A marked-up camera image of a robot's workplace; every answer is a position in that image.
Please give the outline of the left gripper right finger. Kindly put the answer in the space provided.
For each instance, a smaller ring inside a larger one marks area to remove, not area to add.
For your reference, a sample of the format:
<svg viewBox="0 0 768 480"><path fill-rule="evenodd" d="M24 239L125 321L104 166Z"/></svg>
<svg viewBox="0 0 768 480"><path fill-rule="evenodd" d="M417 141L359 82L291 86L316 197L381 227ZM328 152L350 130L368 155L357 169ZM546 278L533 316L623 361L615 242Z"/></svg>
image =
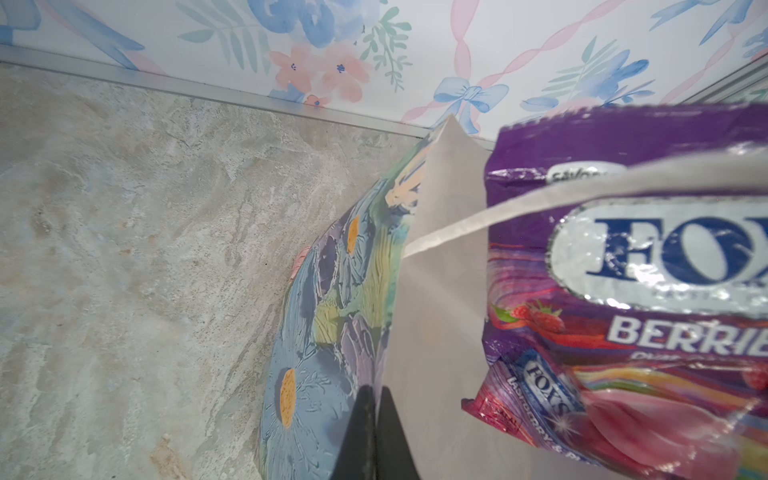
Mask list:
<svg viewBox="0 0 768 480"><path fill-rule="evenodd" d="M391 390L383 386L376 422L376 478L419 480Z"/></svg>

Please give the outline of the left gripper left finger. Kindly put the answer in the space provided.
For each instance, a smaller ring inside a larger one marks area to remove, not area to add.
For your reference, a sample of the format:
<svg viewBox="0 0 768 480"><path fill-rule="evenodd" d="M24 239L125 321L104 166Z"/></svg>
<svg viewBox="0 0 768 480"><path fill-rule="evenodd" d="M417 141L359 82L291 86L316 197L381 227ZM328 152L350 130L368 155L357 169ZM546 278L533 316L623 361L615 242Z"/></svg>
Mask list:
<svg viewBox="0 0 768 480"><path fill-rule="evenodd" d="M372 480L376 473L375 395L370 385L358 391L331 480Z"/></svg>

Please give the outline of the floral paper gift bag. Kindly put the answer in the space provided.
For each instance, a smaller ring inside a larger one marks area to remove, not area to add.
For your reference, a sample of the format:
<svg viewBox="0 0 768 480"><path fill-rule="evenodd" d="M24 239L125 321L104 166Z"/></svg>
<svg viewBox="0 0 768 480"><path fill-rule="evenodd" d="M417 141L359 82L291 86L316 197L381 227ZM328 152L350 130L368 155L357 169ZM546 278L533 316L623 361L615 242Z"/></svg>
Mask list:
<svg viewBox="0 0 768 480"><path fill-rule="evenodd" d="M723 187L767 198L763 105L588 109L422 140L300 258L258 447L266 479L331 479L360 388L392 393L420 479L607 479L465 412L488 373L489 230L603 194Z"/></svg>

